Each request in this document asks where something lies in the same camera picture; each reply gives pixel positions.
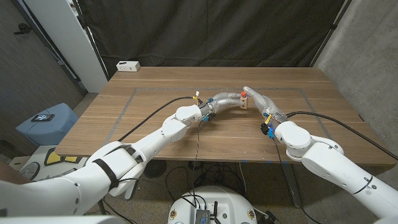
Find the phone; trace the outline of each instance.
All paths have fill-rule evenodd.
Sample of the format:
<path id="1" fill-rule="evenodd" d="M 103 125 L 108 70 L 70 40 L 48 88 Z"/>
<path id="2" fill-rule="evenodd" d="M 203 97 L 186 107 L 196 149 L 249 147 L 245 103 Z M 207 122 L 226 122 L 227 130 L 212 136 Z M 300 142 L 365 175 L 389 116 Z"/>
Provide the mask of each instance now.
<path id="1" fill-rule="evenodd" d="M 55 114 L 39 114 L 36 115 L 31 122 L 39 122 L 39 121 L 51 121 Z"/>

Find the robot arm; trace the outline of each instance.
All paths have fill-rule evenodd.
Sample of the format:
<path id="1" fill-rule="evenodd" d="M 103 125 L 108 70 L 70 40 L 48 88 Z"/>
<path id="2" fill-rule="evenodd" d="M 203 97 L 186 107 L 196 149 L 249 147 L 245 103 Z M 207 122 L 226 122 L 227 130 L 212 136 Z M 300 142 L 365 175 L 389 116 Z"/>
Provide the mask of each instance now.
<path id="1" fill-rule="evenodd" d="M 16 185 L 0 181 L 0 214 L 15 216 L 82 215 L 107 193 L 131 196 L 146 164 L 167 144 L 180 140 L 192 122 L 227 106 L 242 105 L 232 93 L 201 105 L 180 107 L 161 128 L 138 142 L 111 142 L 97 150 L 86 166 L 59 178 Z"/>
<path id="2" fill-rule="evenodd" d="M 293 121 L 288 121 L 268 97 L 246 86 L 244 91 L 253 97 L 264 117 L 272 117 L 270 126 L 274 136 L 287 146 L 286 154 L 292 160 L 301 162 L 315 175 L 345 189 L 379 218 L 398 215 L 397 190 L 345 157 L 336 142 L 312 136 Z"/>

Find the wooden table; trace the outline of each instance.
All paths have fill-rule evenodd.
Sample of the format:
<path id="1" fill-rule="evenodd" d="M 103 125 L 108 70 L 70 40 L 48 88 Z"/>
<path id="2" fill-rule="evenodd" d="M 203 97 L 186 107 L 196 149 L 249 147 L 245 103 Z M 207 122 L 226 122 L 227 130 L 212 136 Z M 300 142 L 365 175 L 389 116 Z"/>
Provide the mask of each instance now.
<path id="1" fill-rule="evenodd" d="M 141 67 L 138 72 L 116 72 L 104 90 L 83 113 L 56 148 L 62 156 L 90 156 L 101 146 L 118 140 L 166 102 L 193 96 L 207 100 L 221 92 L 241 92 L 250 86 L 267 95 L 285 113 L 311 111 L 336 118 L 383 146 L 380 139 L 344 99 L 331 81 L 317 68 L 216 68 Z M 136 142 L 161 127 L 165 118 L 180 106 L 195 100 L 179 100 L 167 106 L 124 142 Z M 332 138 L 345 155 L 361 165 L 391 165 L 395 160 L 329 120 L 309 115 L 291 117 L 311 134 Z M 274 143 L 260 131 L 264 122 L 249 99 L 247 110 L 238 107 L 217 114 L 200 126 L 199 161 L 277 162 Z M 156 159 L 194 160 L 197 149 L 197 123 L 185 137 L 168 145 Z M 279 144 L 282 161 L 293 162 Z"/>

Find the black curtain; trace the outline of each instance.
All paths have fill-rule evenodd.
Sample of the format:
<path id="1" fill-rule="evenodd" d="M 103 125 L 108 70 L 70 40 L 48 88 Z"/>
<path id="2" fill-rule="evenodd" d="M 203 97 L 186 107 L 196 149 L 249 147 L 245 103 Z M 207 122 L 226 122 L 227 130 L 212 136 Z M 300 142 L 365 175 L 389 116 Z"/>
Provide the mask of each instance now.
<path id="1" fill-rule="evenodd" d="M 307 67 L 344 0 L 80 0 L 109 75 L 141 66 Z"/>

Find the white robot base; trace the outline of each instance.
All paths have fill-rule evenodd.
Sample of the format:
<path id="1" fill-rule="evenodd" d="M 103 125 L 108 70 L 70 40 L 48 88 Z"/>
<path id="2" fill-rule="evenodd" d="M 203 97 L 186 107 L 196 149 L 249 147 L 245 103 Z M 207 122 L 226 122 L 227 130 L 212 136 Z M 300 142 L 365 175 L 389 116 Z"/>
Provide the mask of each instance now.
<path id="1" fill-rule="evenodd" d="M 194 198 L 190 196 L 192 193 L 191 190 L 182 196 L 189 195 L 185 198 L 195 204 Z M 195 188 L 195 195 L 198 195 L 196 199 L 201 210 L 199 205 L 195 208 L 186 200 L 180 198 L 173 203 L 170 209 L 168 224 L 217 223 L 214 220 L 214 212 L 216 212 L 215 217 L 219 223 L 257 223 L 256 214 L 250 202 L 231 189 L 208 185 Z"/>

